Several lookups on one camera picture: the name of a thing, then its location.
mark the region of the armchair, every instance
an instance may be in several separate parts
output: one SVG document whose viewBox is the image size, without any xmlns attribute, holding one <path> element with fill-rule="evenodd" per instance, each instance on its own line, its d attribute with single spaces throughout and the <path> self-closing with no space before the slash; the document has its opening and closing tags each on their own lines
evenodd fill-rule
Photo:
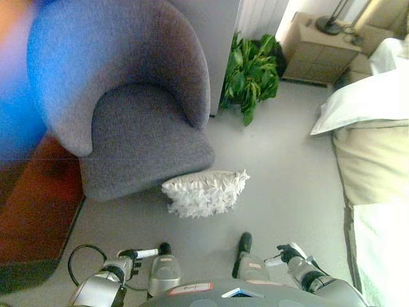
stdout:
<svg viewBox="0 0 409 307">
<path fill-rule="evenodd" d="M 106 201 L 209 168 L 206 59 L 165 0 L 57 0 L 31 28 L 38 109 L 80 158 L 84 194 Z"/>
</svg>

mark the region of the wooden nightstand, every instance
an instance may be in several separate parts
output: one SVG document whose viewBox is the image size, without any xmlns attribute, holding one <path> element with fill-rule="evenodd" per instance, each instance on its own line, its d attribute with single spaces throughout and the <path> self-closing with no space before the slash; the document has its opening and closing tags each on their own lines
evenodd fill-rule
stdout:
<svg viewBox="0 0 409 307">
<path fill-rule="evenodd" d="M 361 51 L 344 41 L 344 33 L 332 36 L 318 31 L 315 27 L 318 17 L 295 14 L 282 43 L 288 61 L 283 78 L 333 84 Z"/>
</svg>

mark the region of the wooden furniture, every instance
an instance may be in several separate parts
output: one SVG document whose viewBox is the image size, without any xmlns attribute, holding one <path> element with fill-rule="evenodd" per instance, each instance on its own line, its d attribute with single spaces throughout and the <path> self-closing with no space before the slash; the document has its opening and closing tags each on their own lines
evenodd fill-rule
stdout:
<svg viewBox="0 0 409 307">
<path fill-rule="evenodd" d="M 327 35 L 316 29 L 319 16 L 296 13 L 282 43 L 288 67 L 283 78 L 333 84 L 360 52 L 344 40 L 345 34 Z"/>
<path fill-rule="evenodd" d="M 78 159 L 47 133 L 0 212 L 0 293 L 54 272 L 83 197 Z"/>
</svg>

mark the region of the white pillowcase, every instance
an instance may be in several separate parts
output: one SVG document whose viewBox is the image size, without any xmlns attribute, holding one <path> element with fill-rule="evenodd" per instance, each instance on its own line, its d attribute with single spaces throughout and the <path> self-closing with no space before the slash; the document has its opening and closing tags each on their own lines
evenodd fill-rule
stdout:
<svg viewBox="0 0 409 307">
<path fill-rule="evenodd" d="M 321 106 L 311 135 L 364 120 L 409 118 L 409 70 L 394 69 L 349 84 Z"/>
<path fill-rule="evenodd" d="M 245 170 L 201 171 L 168 180 L 162 184 L 162 192 L 173 200 L 169 213 L 208 217 L 232 209 L 249 178 Z"/>
</svg>

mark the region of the fluffy white cushion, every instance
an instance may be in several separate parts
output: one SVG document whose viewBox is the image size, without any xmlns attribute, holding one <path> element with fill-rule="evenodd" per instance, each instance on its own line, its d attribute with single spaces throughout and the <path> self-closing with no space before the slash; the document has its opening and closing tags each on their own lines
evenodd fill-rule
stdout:
<svg viewBox="0 0 409 307">
<path fill-rule="evenodd" d="M 169 213 L 180 217 L 207 217 L 233 208 L 249 179 L 243 171 L 201 171 L 179 176 L 162 184 L 173 200 Z"/>
</svg>

